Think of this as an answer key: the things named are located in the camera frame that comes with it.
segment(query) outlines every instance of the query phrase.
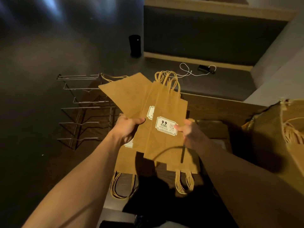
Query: white cable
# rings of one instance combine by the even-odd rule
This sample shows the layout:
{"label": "white cable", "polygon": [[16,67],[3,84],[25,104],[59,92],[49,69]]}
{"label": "white cable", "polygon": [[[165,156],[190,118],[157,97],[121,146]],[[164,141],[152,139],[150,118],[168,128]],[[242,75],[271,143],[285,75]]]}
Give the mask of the white cable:
{"label": "white cable", "polygon": [[[184,69],[181,67],[182,64],[184,64],[184,65],[188,68],[188,70],[184,70]],[[211,66],[215,67],[215,70],[214,70],[214,72],[215,72],[215,71],[216,71],[216,66],[210,65],[210,66],[208,66],[208,68],[210,68]],[[189,75],[193,75],[193,76],[204,76],[204,75],[208,75],[209,73],[211,73],[211,72],[209,72],[209,73],[206,73],[206,74],[195,75],[195,74],[192,73],[192,70],[189,69],[189,67],[188,67],[188,65],[187,65],[186,63],[180,63],[179,68],[180,68],[181,70],[187,72],[187,73],[186,73],[185,75],[177,74],[177,75],[179,76],[179,77],[177,77],[177,78],[186,77],[186,76],[189,76]]]}

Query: cylindrical speaker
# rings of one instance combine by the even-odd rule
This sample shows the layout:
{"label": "cylindrical speaker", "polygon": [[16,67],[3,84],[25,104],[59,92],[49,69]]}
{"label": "cylindrical speaker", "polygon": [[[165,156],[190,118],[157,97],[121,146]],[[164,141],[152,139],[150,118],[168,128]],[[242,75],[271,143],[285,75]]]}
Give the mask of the cylindrical speaker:
{"label": "cylindrical speaker", "polygon": [[140,36],[137,34],[129,36],[129,42],[131,48],[131,56],[140,57],[141,56]]}

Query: person's left hand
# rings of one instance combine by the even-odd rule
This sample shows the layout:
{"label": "person's left hand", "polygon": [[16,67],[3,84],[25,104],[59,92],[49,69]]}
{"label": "person's left hand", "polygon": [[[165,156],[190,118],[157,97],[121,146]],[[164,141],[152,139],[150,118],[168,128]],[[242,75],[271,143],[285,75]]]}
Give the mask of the person's left hand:
{"label": "person's left hand", "polygon": [[121,114],[110,132],[121,140],[121,145],[124,145],[132,140],[135,126],[144,123],[145,120],[145,118],[128,119],[124,114]]}

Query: person's right arm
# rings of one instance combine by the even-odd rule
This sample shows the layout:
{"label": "person's right arm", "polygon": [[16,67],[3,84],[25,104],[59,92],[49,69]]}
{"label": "person's right arm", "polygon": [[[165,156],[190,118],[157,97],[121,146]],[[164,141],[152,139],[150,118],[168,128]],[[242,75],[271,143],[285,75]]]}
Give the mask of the person's right arm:
{"label": "person's right arm", "polygon": [[275,174],[223,150],[198,125],[175,126],[196,150],[239,227],[304,227],[304,195]]}

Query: sticker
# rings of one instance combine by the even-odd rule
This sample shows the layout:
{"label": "sticker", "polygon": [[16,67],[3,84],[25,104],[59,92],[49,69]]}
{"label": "sticker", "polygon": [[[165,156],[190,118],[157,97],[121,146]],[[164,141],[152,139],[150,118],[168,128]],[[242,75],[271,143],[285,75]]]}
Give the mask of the sticker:
{"label": "sticker", "polygon": [[154,113],[154,106],[150,106],[147,117],[148,119],[152,120],[153,119],[153,113]]}
{"label": "sticker", "polygon": [[174,129],[174,125],[177,125],[176,122],[163,117],[157,117],[155,128],[158,131],[175,136],[177,135],[177,130]]}
{"label": "sticker", "polygon": [[125,147],[133,148],[133,139],[125,144]]}
{"label": "sticker", "polygon": [[219,139],[211,139],[215,144],[221,145],[221,147],[226,150],[226,145],[225,142],[223,140],[219,140]]}

